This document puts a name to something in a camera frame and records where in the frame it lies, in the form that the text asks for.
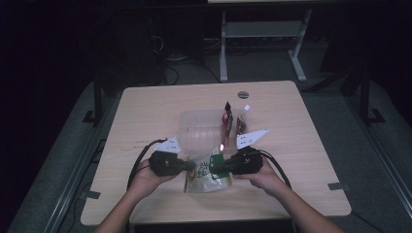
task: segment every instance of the plastic box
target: plastic box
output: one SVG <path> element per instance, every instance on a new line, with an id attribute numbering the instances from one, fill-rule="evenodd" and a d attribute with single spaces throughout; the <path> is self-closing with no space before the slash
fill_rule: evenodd
<path id="1" fill-rule="evenodd" d="M 233 123 L 224 154 L 235 154 L 236 121 L 242 110 L 232 109 Z M 222 116 L 224 110 L 187 110 L 181 113 L 179 143 L 187 155 L 211 154 L 222 143 Z"/>

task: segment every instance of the table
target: table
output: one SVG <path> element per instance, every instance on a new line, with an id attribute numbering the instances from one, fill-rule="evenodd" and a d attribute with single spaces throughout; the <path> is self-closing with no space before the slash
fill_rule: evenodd
<path id="1" fill-rule="evenodd" d="M 238 97 L 247 91 L 249 98 Z M 251 105 L 249 130 L 269 128 L 253 147 L 269 151 L 283 167 L 292 188 L 326 216 L 345 216 L 351 206 L 339 183 L 316 128 L 293 82 L 217 83 L 180 86 L 132 87 L 124 91 L 81 221 L 99 224 L 126 190 L 129 172 L 142 148 L 156 139 L 178 134 L 181 112 Z M 149 158 L 154 147 L 146 154 Z M 179 154 L 186 159 L 187 154 Z M 186 173 L 163 183 L 142 200 L 130 222 L 171 223 L 219 220 L 288 218 L 280 203 L 248 181 L 210 193 L 184 193 Z"/>

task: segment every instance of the gray carpet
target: gray carpet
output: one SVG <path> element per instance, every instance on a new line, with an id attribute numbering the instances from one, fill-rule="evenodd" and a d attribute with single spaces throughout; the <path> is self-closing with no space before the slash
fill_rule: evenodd
<path id="1" fill-rule="evenodd" d="M 303 45 L 299 59 L 308 78 L 307 83 L 299 83 L 296 80 L 287 54 L 288 45 L 285 44 L 276 45 L 270 50 L 229 56 L 228 82 L 291 80 L 299 88 L 311 86 L 328 75 L 319 73 L 326 46 L 325 42 Z M 206 68 L 184 61 L 172 66 L 179 72 L 176 84 L 216 83 L 219 57 L 206 56 L 204 65 Z M 173 83 L 177 77 L 172 70 L 167 70 L 166 76 L 169 83 Z M 376 135 L 406 185 L 411 187 L 412 129 L 395 110 L 386 92 L 372 83 L 370 105 L 379 109 L 387 122 L 373 124 L 365 130 L 351 107 L 352 104 L 358 103 L 359 97 L 342 96 L 337 91 L 341 83 L 342 81 L 336 82 L 318 93 L 302 94 L 339 180 L 350 187 L 346 194 L 355 213 L 333 217 L 332 220 L 347 232 L 410 232 L 411 217 L 400 202 L 366 132 L 372 131 Z M 73 179 L 70 175 L 80 156 L 86 153 L 86 156 L 92 157 L 100 140 L 107 138 L 121 93 L 115 97 L 104 97 L 105 118 L 97 127 L 93 127 L 92 123 L 82 122 L 86 112 L 93 108 L 92 93 L 91 84 L 85 89 L 69 116 L 10 232 L 44 232 L 49 226 L 49 219 L 59 203 L 62 191 L 67 182 Z M 61 226 L 54 229 L 59 228 L 59 232 L 93 230 L 93 227 L 80 223 L 85 200 L 78 197 L 83 190 L 88 190 L 97 166 L 97 163 L 90 164 L 74 194 L 73 202 L 67 207 L 67 212 L 64 212 L 65 218 Z M 143 232 L 155 231 L 146 229 Z M 259 229 L 259 232 L 276 230 L 268 226 Z"/>

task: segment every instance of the hand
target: hand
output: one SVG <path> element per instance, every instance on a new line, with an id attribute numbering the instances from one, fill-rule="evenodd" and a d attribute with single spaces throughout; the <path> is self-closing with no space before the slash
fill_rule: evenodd
<path id="1" fill-rule="evenodd" d="M 127 192 L 132 192 L 133 196 L 143 199 L 152 194 L 159 185 L 168 182 L 174 177 L 158 177 L 149 167 L 149 160 L 145 159 L 137 167 L 137 174 Z"/>
<path id="2" fill-rule="evenodd" d="M 137 171 L 129 189 L 94 232 L 121 232 L 137 203 L 152 194 L 159 185 L 174 178 L 158 177 L 149 168 L 149 160 L 147 159 L 139 164 Z"/>
<path id="3" fill-rule="evenodd" d="M 269 161 L 265 157 L 263 166 L 255 174 L 233 175 L 235 180 L 250 180 L 253 186 L 262 188 L 266 194 L 276 197 L 282 188 L 287 188 L 283 181 L 278 177 L 276 172 L 270 166 Z"/>

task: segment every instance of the black cable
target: black cable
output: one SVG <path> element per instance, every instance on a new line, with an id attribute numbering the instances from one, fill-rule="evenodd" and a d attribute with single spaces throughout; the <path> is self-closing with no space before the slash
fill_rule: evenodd
<path id="1" fill-rule="evenodd" d="M 279 165 L 279 163 L 276 161 L 276 159 L 272 156 L 272 154 L 270 154 L 269 152 L 265 151 L 265 150 L 257 150 L 261 153 L 261 155 L 267 157 L 272 163 L 273 165 L 275 165 L 276 169 L 278 169 L 279 173 L 281 174 L 285 184 L 292 189 L 291 186 L 291 182 L 289 181 L 288 177 L 286 176 L 285 172 L 283 171 L 281 165 Z"/>
<path id="2" fill-rule="evenodd" d="M 99 141 L 99 144 L 97 145 L 96 150 L 94 151 L 93 155 L 91 156 L 90 161 L 88 162 L 85 170 L 84 170 L 83 173 L 82 173 L 82 177 L 80 178 L 80 181 L 82 181 L 82 180 L 85 178 L 86 172 L 87 172 L 88 168 L 90 167 L 90 165 L 91 165 L 92 163 L 98 163 L 98 161 L 94 161 L 94 159 L 97 157 L 97 155 L 98 155 L 99 153 L 101 153 L 101 152 L 103 151 L 104 146 L 101 146 L 101 144 L 102 144 L 103 142 L 106 142 L 106 140 L 107 140 L 107 139 L 101 139 L 101 140 Z M 79 183 L 79 184 L 77 185 L 77 187 L 76 187 L 75 194 L 76 194 L 77 191 L 79 190 L 79 186 L 80 186 L 80 183 Z M 72 197 L 72 199 L 70 200 L 70 205 L 69 205 L 69 207 L 73 204 L 74 198 L 75 198 L 75 197 Z M 75 205 L 75 206 L 74 206 L 75 211 L 76 211 L 76 203 L 77 203 L 77 200 L 78 200 L 78 198 L 75 200 L 75 203 L 74 203 L 74 205 Z"/>
<path id="3" fill-rule="evenodd" d="M 185 63 L 173 62 L 169 66 L 177 66 L 177 65 L 196 65 L 196 66 L 200 66 L 200 67 L 206 69 L 207 71 L 209 71 L 209 73 L 213 75 L 213 77 L 216 79 L 216 81 L 218 83 L 221 83 L 221 79 L 218 76 L 216 76 L 215 73 L 213 73 L 213 71 L 209 67 L 207 67 L 203 64 L 199 64 L 199 63 L 195 63 L 195 62 L 185 62 Z"/>
<path id="4" fill-rule="evenodd" d="M 358 219 L 362 220 L 364 223 L 368 224 L 370 227 L 372 227 L 373 229 L 381 232 L 381 233 L 385 233 L 383 230 L 379 229 L 379 227 L 375 226 L 374 224 L 372 224 L 371 222 L 369 222 L 368 220 L 366 220 L 365 218 L 363 218 L 362 216 L 360 216 L 358 213 L 351 211 L 351 214 L 355 217 L 357 217 Z"/>
<path id="5" fill-rule="evenodd" d="M 273 165 L 275 165 L 276 169 L 278 169 L 279 173 L 281 174 L 285 184 L 292 189 L 291 186 L 291 182 L 289 181 L 288 177 L 286 176 L 284 170 L 282 169 L 281 165 L 279 165 L 278 161 L 276 161 L 276 159 L 272 156 L 272 154 L 270 154 L 269 152 L 265 151 L 265 150 L 257 150 L 260 152 L 261 155 L 263 155 L 264 157 L 268 158 Z M 301 232 L 299 226 L 296 224 L 296 222 L 294 222 L 294 220 L 292 219 L 292 230 L 294 232 Z"/>
<path id="6" fill-rule="evenodd" d="M 82 194 L 85 191 L 85 188 L 89 185 L 91 185 L 91 182 L 86 183 L 83 186 L 82 191 L 80 193 Z M 75 201 L 75 204 L 74 204 L 74 207 L 73 207 L 73 222 L 72 222 L 72 225 L 70 226 L 69 230 L 67 231 L 68 233 L 70 233 L 72 231 L 72 229 L 73 229 L 73 227 L 75 226 L 75 223 L 76 223 L 76 206 L 77 206 L 77 203 L 79 201 L 79 197 L 80 196 L 76 197 L 76 201 Z"/>
<path id="7" fill-rule="evenodd" d="M 172 67 L 169 67 L 169 66 L 166 66 L 166 67 L 164 67 L 164 68 L 165 68 L 165 69 L 169 69 L 169 70 L 175 72 L 175 74 L 176 74 L 176 79 L 175 79 L 175 81 L 174 81 L 173 83 L 169 83 L 169 81 L 167 81 L 167 76 L 164 75 L 164 79 L 166 80 L 166 83 L 167 83 L 168 85 L 174 85 L 174 84 L 176 84 L 176 83 L 178 82 L 178 80 L 179 80 L 179 72 L 178 72 L 176 69 L 174 69 L 174 68 L 172 68 Z"/>
<path id="8" fill-rule="evenodd" d="M 131 172 L 130 172 L 130 175 L 129 175 L 129 179 L 128 179 L 128 181 L 127 181 L 127 189 L 129 189 L 129 187 L 130 187 L 130 185 L 131 185 L 131 182 L 133 181 L 134 176 L 136 176 L 136 174 L 137 174 L 139 171 L 141 171 L 142 169 L 149 167 L 149 166 L 146 166 L 146 167 L 137 169 L 137 167 L 138 167 L 139 164 L 140 164 L 140 161 L 142 161 L 143 156 L 145 156 L 145 154 L 146 154 L 146 152 L 149 150 L 149 148 L 150 148 L 153 144 L 156 144 L 156 143 L 164 143 L 164 142 L 166 142 L 166 141 L 167 141 L 167 139 L 158 139 L 158 140 L 152 141 L 151 143 L 149 143 L 148 145 L 146 145 L 146 146 L 143 148 L 143 150 L 140 152 L 139 156 L 137 157 L 136 162 L 135 162 L 134 165 L 133 165 L 133 168 L 131 169 Z M 129 220 L 128 220 L 126 226 L 124 227 L 124 230 L 125 230 L 126 233 L 129 232 L 129 223 L 130 223 L 130 222 L 129 222 Z"/>

